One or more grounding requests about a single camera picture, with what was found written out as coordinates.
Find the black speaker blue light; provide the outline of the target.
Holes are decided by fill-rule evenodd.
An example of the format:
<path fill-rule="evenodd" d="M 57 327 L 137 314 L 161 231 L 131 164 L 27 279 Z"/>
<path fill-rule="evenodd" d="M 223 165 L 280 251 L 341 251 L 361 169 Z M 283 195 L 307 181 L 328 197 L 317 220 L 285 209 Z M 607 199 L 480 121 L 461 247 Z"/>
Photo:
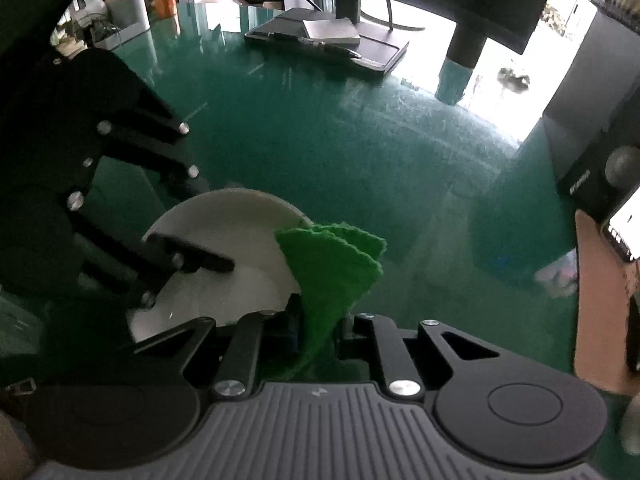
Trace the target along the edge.
<path fill-rule="evenodd" d="M 602 222 L 639 184 L 639 110 L 620 113 L 559 180 L 558 190 Z"/>

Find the orange flower pot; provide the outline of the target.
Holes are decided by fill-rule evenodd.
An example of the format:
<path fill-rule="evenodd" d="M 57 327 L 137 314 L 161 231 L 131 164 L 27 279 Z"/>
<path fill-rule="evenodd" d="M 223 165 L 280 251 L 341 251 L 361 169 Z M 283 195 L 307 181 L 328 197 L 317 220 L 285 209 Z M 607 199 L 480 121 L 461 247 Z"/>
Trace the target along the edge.
<path fill-rule="evenodd" d="M 152 8 L 159 20 L 167 20 L 177 15 L 177 0 L 152 0 Z"/>

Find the grey computer case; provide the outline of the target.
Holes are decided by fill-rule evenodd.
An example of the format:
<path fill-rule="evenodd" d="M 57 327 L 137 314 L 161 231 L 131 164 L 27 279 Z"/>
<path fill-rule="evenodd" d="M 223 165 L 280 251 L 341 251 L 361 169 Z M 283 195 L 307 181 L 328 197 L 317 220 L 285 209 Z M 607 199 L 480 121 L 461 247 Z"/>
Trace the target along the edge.
<path fill-rule="evenodd" d="M 597 12 L 542 114 L 554 176 L 562 179 L 639 80 L 639 35 Z"/>

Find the green scrubbing cloth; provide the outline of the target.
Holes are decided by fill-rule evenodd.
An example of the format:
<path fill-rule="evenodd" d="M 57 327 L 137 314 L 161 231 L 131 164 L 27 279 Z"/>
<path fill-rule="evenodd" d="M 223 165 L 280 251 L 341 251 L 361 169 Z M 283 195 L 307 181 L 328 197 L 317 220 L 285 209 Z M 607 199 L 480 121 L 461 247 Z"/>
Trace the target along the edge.
<path fill-rule="evenodd" d="M 270 380 L 283 382 L 302 372 L 332 336 L 335 326 L 383 275 L 387 243 L 347 223 L 314 224 L 274 232 L 302 304 L 290 320 L 295 332 Z"/>

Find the smartphone with lit screen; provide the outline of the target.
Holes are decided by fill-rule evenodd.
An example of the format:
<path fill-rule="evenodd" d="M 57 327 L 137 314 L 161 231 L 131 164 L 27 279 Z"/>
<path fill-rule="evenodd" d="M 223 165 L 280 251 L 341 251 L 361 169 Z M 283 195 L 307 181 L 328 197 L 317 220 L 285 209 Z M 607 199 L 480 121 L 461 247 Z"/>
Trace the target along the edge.
<path fill-rule="evenodd" d="M 625 262 L 639 259 L 640 190 L 635 188 L 605 220 L 601 232 Z"/>

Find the grey checkered notebook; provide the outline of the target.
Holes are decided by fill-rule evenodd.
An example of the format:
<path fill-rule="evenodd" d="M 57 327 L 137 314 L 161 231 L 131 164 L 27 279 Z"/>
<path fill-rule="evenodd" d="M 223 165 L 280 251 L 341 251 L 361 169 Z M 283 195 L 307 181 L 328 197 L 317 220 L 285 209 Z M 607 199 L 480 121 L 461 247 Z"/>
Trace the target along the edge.
<path fill-rule="evenodd" d="M 328 18 L 327 20 L 303 20 L 303 28 L 310 40 L 324 44 L 360 43 L 360 35 L 349 18 Z"/>

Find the brown leather mouse pad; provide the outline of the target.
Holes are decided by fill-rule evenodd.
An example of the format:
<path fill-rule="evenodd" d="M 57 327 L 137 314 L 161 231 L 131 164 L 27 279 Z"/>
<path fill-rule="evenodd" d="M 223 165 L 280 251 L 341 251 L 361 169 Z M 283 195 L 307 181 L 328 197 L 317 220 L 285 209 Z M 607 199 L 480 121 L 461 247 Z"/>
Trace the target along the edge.
<path fill-rule="evenodd" d="M 629 299 L 639 291 L 638 263 L 624 263 L 585 212 L 575 212 L 578 318 L 575 374 L 621 396 L 639 392 L 639 374 L 626 362 Z"/>

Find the white ceramic bowl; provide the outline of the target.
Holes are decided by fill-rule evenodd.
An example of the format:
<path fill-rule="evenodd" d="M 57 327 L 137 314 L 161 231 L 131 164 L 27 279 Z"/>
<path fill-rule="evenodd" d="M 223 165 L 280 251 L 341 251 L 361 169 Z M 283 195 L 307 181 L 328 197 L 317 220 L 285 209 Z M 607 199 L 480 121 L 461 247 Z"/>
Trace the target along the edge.
<path fill-rule="evenodd" d="M 281 311 L 299 286 L 274 234 L 312 222 L 290 203 L 249 188 L 224 188 L 165 212 L 143 240 L 167 260 L 170 278 L 148 310 L 129 315 L 142 341 L 207 316 L 217 325 L 255 311 Z"/>

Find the grey desk organizer box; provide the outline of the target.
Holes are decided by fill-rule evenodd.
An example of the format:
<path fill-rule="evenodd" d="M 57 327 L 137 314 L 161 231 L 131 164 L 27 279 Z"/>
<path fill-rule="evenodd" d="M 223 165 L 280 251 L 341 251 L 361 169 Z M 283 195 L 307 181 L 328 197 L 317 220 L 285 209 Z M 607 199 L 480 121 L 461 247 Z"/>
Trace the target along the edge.
<path fill-rule="evenodd" d="M 114 50 L 151 28 L 145 0 L 110 0 L 106 7 L 106 24 L 111 29 L 102 39 L 93 41 L 97 48 Z"/>

